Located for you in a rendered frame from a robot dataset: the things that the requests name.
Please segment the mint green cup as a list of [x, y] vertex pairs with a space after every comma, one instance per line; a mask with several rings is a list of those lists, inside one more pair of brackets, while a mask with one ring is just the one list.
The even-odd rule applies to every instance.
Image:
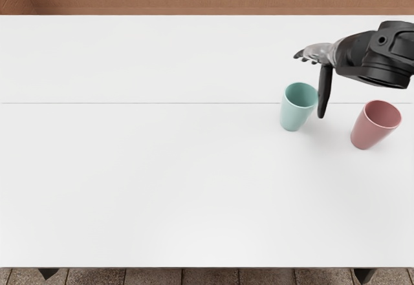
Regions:
[[318, 91], [311, 85], [296, 82], [285, 88], [281, 100], [280, 124], [287, 131], [298, 131], [318, 104]]

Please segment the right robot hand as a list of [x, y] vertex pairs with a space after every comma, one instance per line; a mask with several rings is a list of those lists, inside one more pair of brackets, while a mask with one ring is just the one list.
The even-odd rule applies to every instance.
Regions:
[[325, 116], [331, 95], [332, 75], [336, 67], [335, 53], [336, 45], [334, 43], [317, 43], [309, 45], [293, 55], [294, 59], [301, 59], [302, 62], [310, 61], [312, 65], [321, 65], [317, 110], [319, 119]]

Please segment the pink cup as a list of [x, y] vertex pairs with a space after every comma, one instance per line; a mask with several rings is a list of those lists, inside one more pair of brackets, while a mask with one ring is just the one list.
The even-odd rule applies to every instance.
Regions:
[[358, 149], [370, 149], [389, 136], [402, 122], [400, 111], [382, 100], [367, 102], [351, 131], [351, 143]]

